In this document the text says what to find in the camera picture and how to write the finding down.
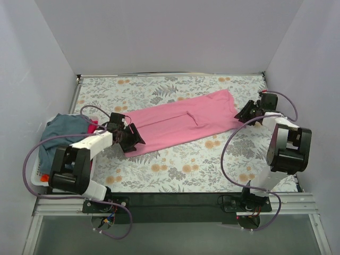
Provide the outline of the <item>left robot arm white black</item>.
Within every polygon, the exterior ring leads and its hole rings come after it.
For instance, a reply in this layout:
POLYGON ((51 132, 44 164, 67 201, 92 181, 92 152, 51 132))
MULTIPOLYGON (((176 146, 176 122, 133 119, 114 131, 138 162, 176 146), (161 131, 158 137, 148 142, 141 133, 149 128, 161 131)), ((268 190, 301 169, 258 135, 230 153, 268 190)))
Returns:
POLYGON ((136 145, 145 145, 134 123, 126 124, 126 115, 111 113, 106 130, 69 146, 56 149, 48 184, 53 189, 81 195, 95 200, 96 208, 106 213, 112 209, 111 190, 92 180, 92 161, 97 154, 118 143, 123 152, 136 151, 136 145))

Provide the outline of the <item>pink t shirt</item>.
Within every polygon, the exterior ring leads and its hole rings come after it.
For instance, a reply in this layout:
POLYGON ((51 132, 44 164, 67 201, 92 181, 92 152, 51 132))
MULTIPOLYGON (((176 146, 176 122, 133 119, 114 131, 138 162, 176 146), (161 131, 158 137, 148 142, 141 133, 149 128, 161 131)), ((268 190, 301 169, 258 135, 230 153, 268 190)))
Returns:
POLYGON ((237 129, 237 110, 228 90, 162 104, 128 113, 145 144, 136 144, 135 157, 237 129))

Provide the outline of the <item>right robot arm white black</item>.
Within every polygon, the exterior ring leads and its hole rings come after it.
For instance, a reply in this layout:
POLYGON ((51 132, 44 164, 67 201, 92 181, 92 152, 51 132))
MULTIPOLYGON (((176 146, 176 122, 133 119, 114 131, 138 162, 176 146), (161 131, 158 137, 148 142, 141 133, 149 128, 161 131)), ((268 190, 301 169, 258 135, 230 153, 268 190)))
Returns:
POLYGON ((259 92, 257 101, 249 100, 235 115, 247 125, 256 122, 271 132, 265 167, 242 189, 239 205, 246 211, 259 209, 269 203, 269 191, 289 175, 303 172, 309 161, 312 131, 293 124, 293 121, 276 110, 278 93, 259 92))

